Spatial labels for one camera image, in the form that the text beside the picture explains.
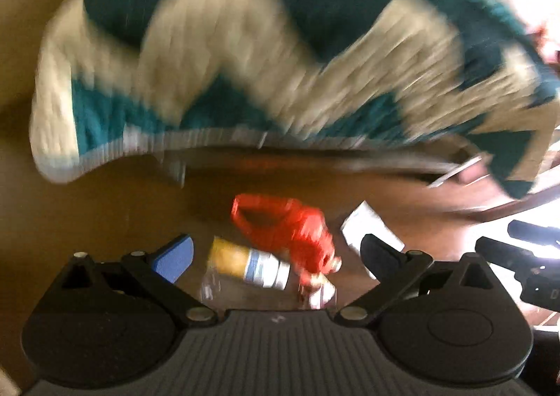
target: red object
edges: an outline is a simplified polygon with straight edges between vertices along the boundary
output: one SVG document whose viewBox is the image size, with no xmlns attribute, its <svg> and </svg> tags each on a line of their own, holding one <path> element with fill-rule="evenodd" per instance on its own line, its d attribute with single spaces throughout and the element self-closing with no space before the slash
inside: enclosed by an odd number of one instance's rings
<svg viewBox="0 0 560 396">
<path fill-rule="evenodd" d="M 252 224 L 243 210 L 264 215 L 274 223 Z M 260 250 L 274 253 L 287 249 L 304 286 L 321 284 L 322 278 L 317 275 L 336 272 L 341 266 L 341 258 L 334 255 L 333 237 L 318 208 L 296 199 L 240 194 L 233 201 L 231 218 Z"/>
</svg>

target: screw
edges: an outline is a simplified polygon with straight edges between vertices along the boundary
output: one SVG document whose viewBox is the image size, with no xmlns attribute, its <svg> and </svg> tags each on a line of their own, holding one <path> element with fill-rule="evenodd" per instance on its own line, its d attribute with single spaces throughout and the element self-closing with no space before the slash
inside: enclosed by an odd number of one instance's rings
<svg viewBox="0 0 560 396">
<path fill-rule="evenodd" d="M 345 320 L 359 321 L 367 317 L 368 312 L 359 306 L 347 306 L 341 309 L 341 316 Z"/>
<path fill-rule="evenodd" d="M 187 318 L 192 321 L 208 321 L 214 317 L 214 311 L 208 307 L 191 307 L 187 311 Z"/>
</svg>

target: wooden table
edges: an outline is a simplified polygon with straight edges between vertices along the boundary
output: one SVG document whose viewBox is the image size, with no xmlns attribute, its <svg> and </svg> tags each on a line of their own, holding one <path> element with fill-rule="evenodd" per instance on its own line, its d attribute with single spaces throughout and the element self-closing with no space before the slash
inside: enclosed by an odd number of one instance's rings
<svg viewBox="0 0 560 396">
<path fill-rule="evenodd" d="M 297 197 L 323 209 L 333 232 L 367 200 L 409 249 L 441 260 L 457 259 L 474 247 L 473 222 L 457 211 L 495 201 L 484 182 L 428 189 L 418 180 L 374 173 L 193 173 L 180 189 L 152 157 L 122 159 L 70 184 L 54 185 L 37 173 L 31 157 L 28 107 L 0 120 L 0 363 L 22 387 L 32 374 L 20 349 L 21 328 L 76 251 L 111 261 L 189 233 L 194 262 L 178 285 L 196 296 L 214 235 L 247 244 L 229 220 L 231 201 L 241 192 Z M 335 241 L 343 266 L 332 281 L 343 305 L 373 281 L 340 234 L 335 233 Z M 232 304 L 249 300 L 252 307 L 267 307 L 276 296 L 262 291 L 253 299 L 243 291 Z"/>
</svg>

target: white paper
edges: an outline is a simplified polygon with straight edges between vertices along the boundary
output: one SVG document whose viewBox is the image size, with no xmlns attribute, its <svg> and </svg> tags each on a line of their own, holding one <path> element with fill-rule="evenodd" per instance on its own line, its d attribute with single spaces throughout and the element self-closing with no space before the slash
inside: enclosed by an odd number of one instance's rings
<svg viewBox="0 0 560 396">
<path fill-rule="evenodd" d="M 399 252 L 404 249 L 404 243 L 387 228 L 379 215 L 365 201 L 346 218 L 341 231 L 348 246 L 358 255 L 362 239 L 368 234 L 375 235 Z M 372 279 L 375 279 L 374 275 L 368 273 Z"/>
</svg>

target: bottle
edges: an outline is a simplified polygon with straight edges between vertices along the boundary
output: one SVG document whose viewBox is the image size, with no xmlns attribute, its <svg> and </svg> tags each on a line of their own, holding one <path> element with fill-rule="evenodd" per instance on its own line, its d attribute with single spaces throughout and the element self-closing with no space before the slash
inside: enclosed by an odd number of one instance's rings
<svg viewBox="0 0 560 396">
<path fill-rule="evenodd" d="M 208 258 L 208 268 L 222 275 L 233 276 L 264 289 L 284 290 L 288 281 L 289 264 L 274 255 L 214 238 Z"/>
<path fill-rule="evenodd" d="M 278 260 L 271 253 L 246 248 L 215 237 L 201 284 L 201 301 L 218 310 L 231 308 L 232 303 L 236 304 L 239 301 L 241 291 L 248 294 L 254 291 L 254 289 L 243 289 L 243 284 L 235 282 L 238 280 L 254 287 L 280 291 L 287 289 L 286 292 L 292 293 L 292 295 L 278 294 L 272 299 L 270 296 L 263 296 L 269 309 L 321 309 L 327 304 L 335 305 L 335 287 L 324 275 L 314 276 L 317 279 L 314 280 L 314 289 L 301 286 L 299 275 L 290 271 L 290 265 Z M 249 298 L 255 302 L 259 297 L 253 293 L 253 295 L 249 294 Z"/>
</svg>

